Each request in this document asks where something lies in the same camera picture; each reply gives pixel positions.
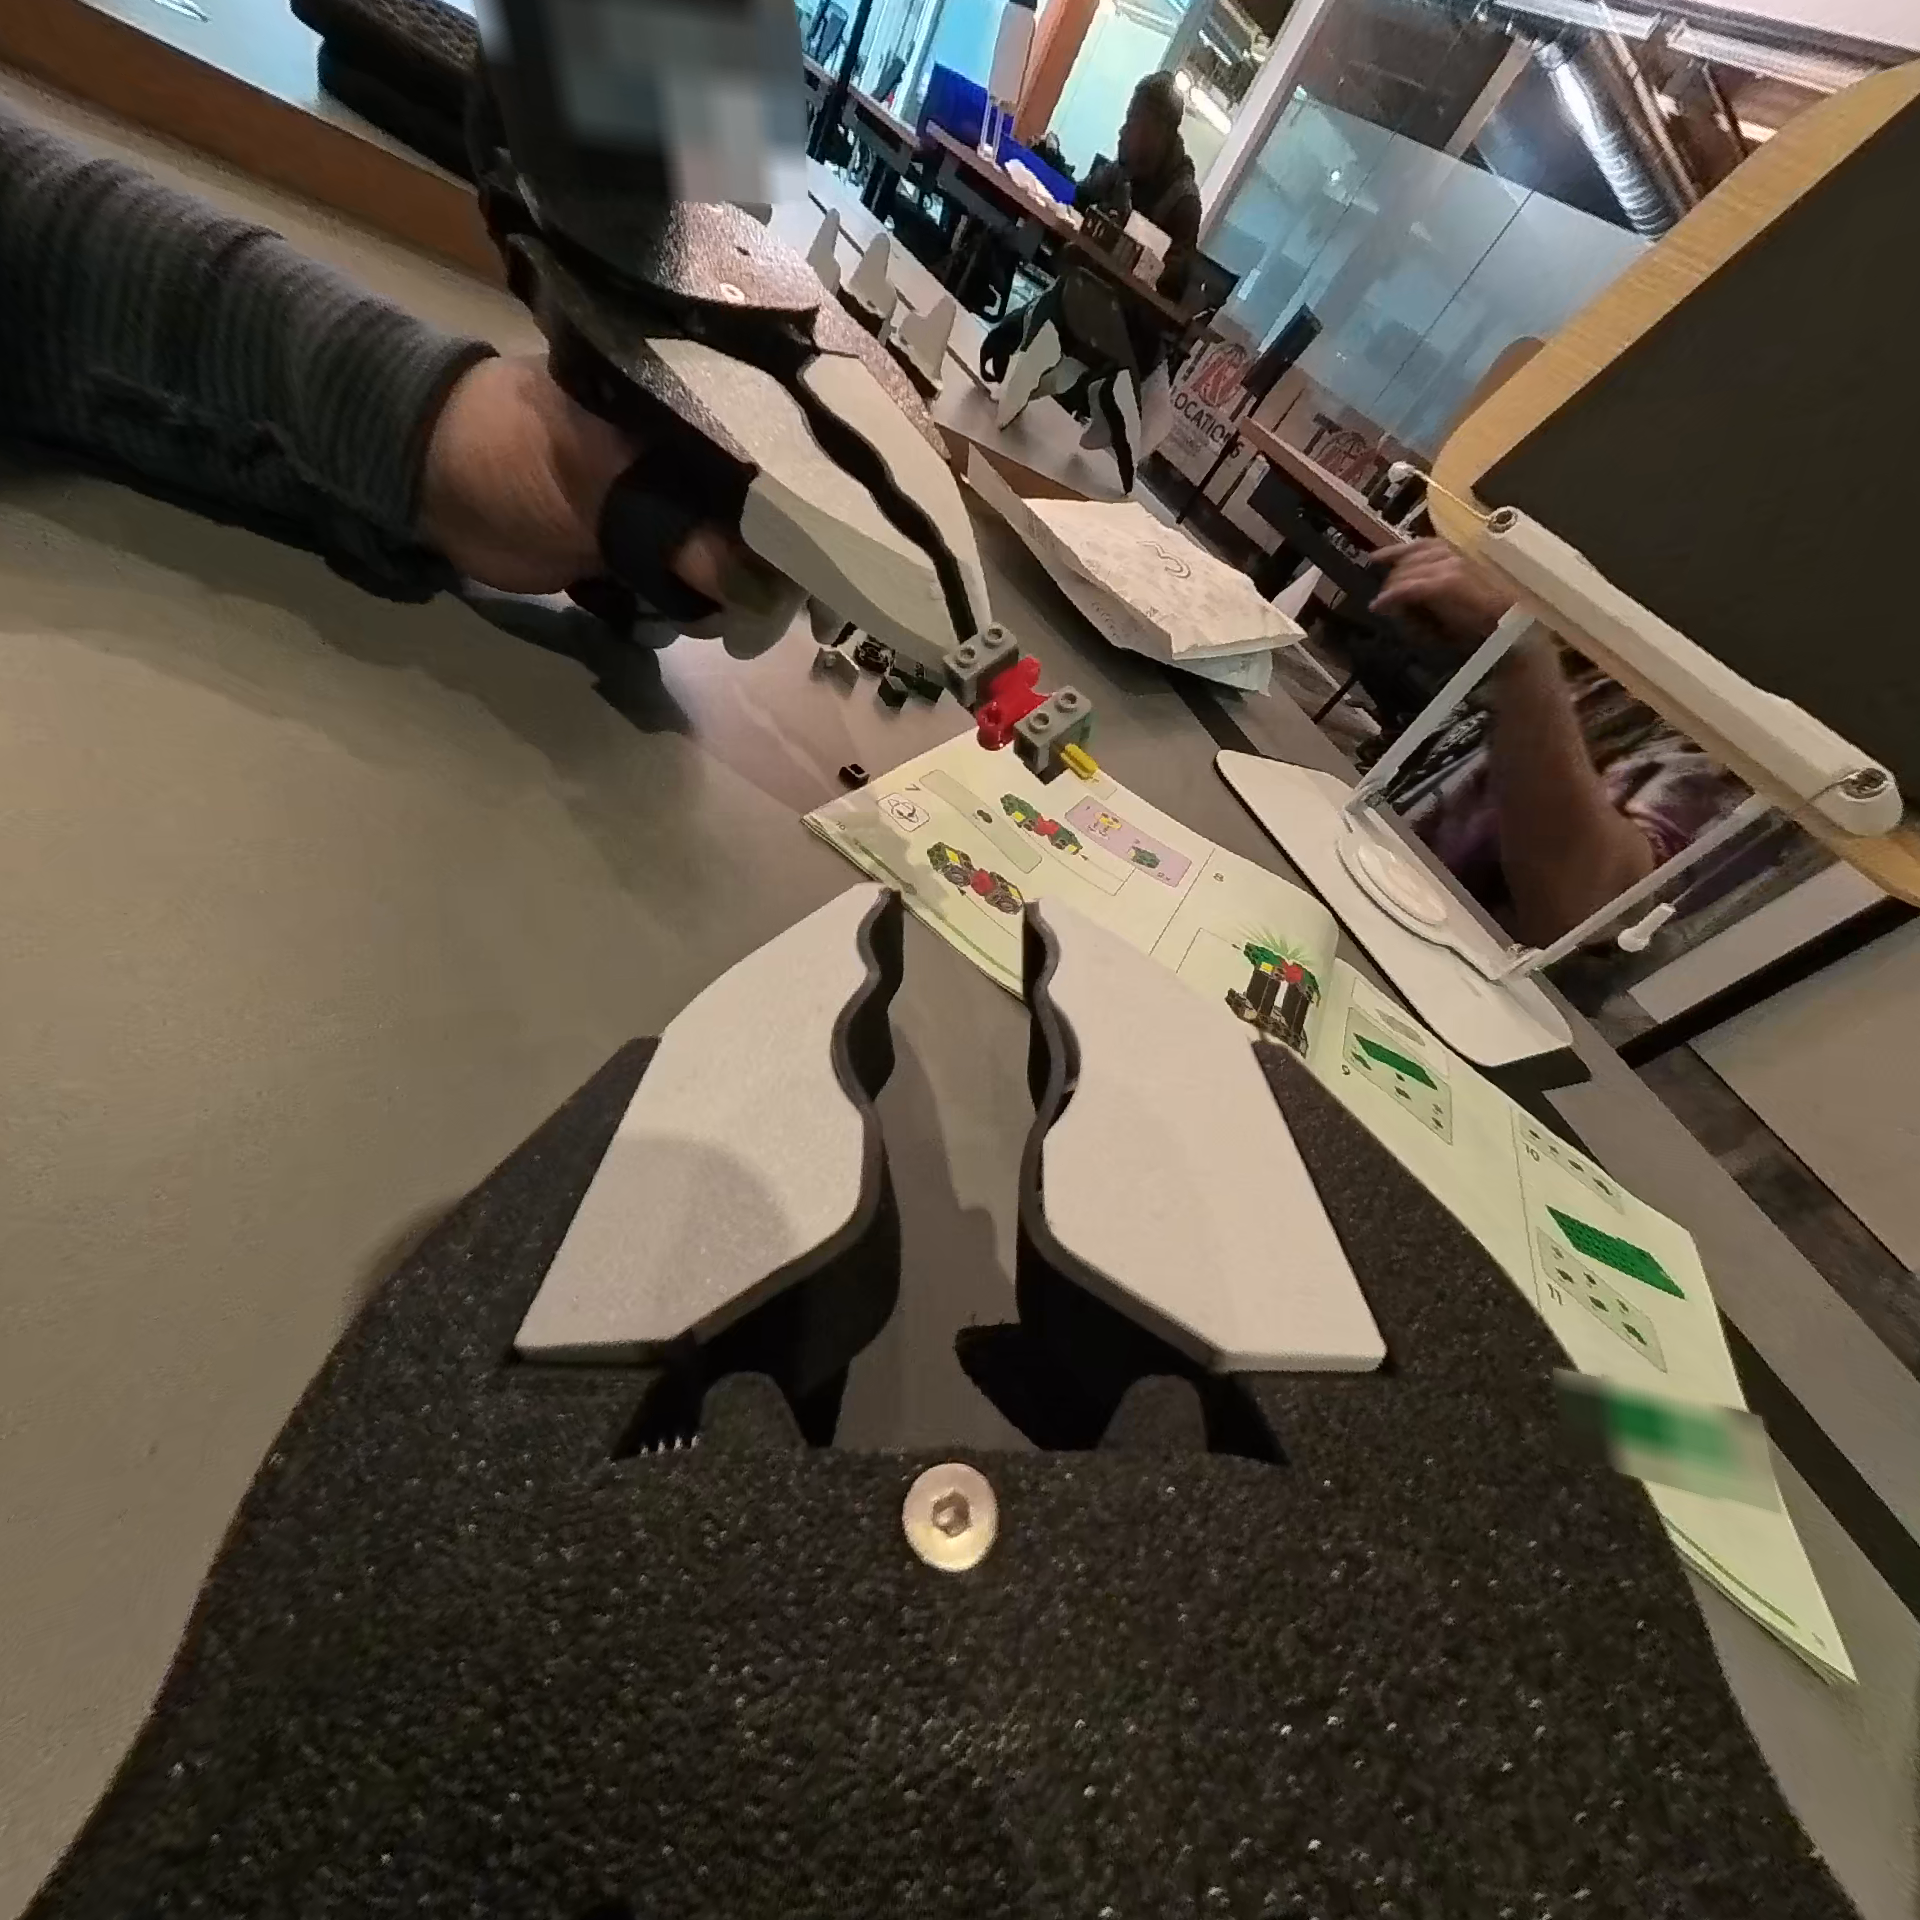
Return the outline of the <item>another person's forearm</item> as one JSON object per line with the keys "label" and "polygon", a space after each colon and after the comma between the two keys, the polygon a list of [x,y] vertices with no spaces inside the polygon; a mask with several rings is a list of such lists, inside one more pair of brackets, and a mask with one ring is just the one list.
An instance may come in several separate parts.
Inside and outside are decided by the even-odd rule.
{"label": "another person's forearm", "polygon": [[1486,788],[1511,924],[1524,946],[1549,948],[1689,843],[1613,797],[1549,637],[1524,637],[1509,651],[1491,700]]}

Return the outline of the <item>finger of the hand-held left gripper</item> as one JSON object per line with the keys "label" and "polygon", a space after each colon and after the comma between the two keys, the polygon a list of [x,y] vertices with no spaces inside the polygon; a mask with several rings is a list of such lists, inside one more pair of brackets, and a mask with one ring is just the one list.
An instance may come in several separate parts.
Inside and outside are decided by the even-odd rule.
{"label": "finger of the hand-held left gripper", "polygon": [[817,439],[801,368],[823,353],[801,339],[763,342],[763,363],[695,339],[645,345],[649,443],[671,454],[701,521],[730,523],[759,563],[925,669],[946,613],[925,554],[878,515]]}
{"label": "finger of the hand-held left gripper", "polygon": [[823,449],[872,500],[880,521],[925,557],[944,613],[938,644],[965,644],[995,624],[973,512],[925,396],[860,326],[840,346],[806,355],[798,399]]}

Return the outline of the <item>black white device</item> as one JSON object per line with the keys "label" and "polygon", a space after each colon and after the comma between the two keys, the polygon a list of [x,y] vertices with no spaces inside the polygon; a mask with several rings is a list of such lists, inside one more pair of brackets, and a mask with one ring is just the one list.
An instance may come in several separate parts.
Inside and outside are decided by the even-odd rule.
{"label": "black white device", "polygon": [[1175,426],[1160,328],[1097,272],[1065,268],[1039,299],[989,326],[977,368],[998,430],[1040,399],[1082,418],[1081,447],[1115,458],[1125,499],[1138,493],[1141,469]]}

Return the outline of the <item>white paper bag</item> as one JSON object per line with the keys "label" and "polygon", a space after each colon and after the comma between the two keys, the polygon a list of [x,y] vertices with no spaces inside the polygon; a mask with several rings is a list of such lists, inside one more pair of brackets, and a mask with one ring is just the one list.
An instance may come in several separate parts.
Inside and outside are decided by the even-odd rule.
{"label": "white paper bag", "polygon": [[1132,499],[1027,496],[980,449],[965,479],[1117,651],[1265,694],[1276,660],[1306,640],[1251,576]]}

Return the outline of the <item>white adjustable stand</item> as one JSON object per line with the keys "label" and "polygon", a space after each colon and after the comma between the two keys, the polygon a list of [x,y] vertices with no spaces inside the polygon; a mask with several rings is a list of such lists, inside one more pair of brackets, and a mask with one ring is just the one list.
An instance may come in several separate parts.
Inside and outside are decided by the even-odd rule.
{"label": "white adjustable stand", "polygon": [[[1573,1047],[1536,978],[1642,941],[1704,863],[1783,821],[1917,902],[1917,781],[1722,659],[1514,507],[1478,516],[1473,565],[1514,598],[1358,781],[1224,751],[1216,771],[1344,933],[1473,1064]],[[1491,682],[1528,637],[1557,644],[1596,772],[1686,843],[1551,946],[1512,926],[1486,787]]]}

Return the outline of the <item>grey desk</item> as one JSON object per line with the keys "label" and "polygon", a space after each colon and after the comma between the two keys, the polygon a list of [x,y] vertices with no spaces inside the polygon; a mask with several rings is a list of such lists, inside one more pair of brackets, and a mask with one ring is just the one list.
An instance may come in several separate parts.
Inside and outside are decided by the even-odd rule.
{"label": "grey desk", "polygon": [[[5,1916],[148,1715],[255,1472],[370,1291],[613,1053],[852,884],[802,816],[952,732],[733,660],[587,665],[572,609],[366,596],[306,553],[5,463]],[[1015,1317],[1027,1019],[906,926],[883,1094],[909,1274],[839,1435],[1022,1445],[955,1337]],[[1917,1537],[1917,1383],[1589,1027],[1559,1125],[1700,1253]],[[1917,1619],[1767,1411],[1857,1669],[1712,1588],[1722,1666],[1863,1916],[1917,1916]]]}

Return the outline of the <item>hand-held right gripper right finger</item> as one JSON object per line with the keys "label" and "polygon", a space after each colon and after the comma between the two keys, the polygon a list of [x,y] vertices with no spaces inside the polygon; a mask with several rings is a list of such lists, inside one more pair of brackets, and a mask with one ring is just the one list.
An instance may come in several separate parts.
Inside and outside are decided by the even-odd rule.
{"label": "hand-held right gripper right finger", "polygon": [[1068,905],[1022,920],[1039,1069],[1020,1227],[1202,1374],[1377,1374],[1386,1343],[1224,997]]}

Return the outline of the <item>wood-edged dark panel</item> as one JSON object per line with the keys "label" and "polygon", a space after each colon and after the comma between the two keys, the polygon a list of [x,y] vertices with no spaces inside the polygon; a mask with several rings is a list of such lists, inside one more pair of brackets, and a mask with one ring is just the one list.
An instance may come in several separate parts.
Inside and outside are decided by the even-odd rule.
{"label": "wood-edged dark panel", "polygon": [[1807,109],[1442,447],[1437,530],[1917,906],[1917,62]]}

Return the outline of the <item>person's left forearm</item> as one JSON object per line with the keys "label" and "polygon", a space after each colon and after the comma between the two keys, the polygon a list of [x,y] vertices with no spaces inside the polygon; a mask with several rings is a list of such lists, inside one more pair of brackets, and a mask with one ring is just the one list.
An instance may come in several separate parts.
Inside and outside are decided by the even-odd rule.
{"label": "person's left forearm", "polygon": [[276,230],[3,123],[3,436],[425,605],[460,574],[420,536],[426,452],[495,349]]}

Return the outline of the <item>toy brick instruction booklet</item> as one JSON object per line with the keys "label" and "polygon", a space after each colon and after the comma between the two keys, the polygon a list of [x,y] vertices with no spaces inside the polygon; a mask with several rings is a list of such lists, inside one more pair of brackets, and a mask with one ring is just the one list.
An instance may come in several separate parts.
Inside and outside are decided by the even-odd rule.
{"label": "toy brick instruction booklet", "polygon": [[1108,779],[1042,787],[971,734],[806,830],[1022,989],[1022,913],[1066,906],[1182,983],[1204,1045],[1294,1051],[1482,1245],[1573,1368],[1578,1419],[1645,1480],[1682,1558],[1814,1669],[1857,1679],[1789,1519],[1695,1237],[1336,958],[1300,887]]}

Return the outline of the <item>stack of black mats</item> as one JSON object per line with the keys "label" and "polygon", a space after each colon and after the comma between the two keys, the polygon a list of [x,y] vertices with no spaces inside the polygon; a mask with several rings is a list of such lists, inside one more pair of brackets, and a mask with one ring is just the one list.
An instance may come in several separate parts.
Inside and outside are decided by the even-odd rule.
{"label": "stack of black mats", "polygon": [[375,131],[473,182],[468,95],[480,59],[473,13],[448,3],[291,3],[318,38],[320,89]]}

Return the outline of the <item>grey red toy brick assembly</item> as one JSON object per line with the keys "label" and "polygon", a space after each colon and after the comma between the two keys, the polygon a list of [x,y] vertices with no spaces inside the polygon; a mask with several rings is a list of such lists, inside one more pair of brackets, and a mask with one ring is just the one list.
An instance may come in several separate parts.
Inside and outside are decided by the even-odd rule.
{"label": "grey red toy brick assembly", "polygon": [[1085,782],[1101,779],[1093,700],[1068,684],[1042,686],[1042,660],[1024,652],[1005,627],[991,624],[948,649],[940,679],[973,714],[984,751],[1012,752],[1042,784],[1065,774]]}

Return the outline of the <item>person's left hand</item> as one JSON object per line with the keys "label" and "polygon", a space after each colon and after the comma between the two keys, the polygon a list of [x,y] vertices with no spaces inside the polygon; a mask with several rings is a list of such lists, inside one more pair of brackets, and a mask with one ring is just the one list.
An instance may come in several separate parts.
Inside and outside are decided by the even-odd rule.
{"label": "person's left hand", "polygon": [[460,578],[502,594],[610,581],[605,516],[640,456],[541,355],[489,357],[455,383],[428,436],[417,532]]}

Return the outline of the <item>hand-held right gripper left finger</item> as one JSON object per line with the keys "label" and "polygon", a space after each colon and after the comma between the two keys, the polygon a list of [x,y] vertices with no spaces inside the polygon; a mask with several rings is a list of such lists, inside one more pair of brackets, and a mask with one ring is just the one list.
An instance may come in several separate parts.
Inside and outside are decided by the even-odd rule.
{"label": "hand-held right gripper left finger", "polygon": [[523,1365],[673,1365],[741,1329],[794,1389],[887,1324],[904,909],[859,882],[665,1028],[515,1337]]}

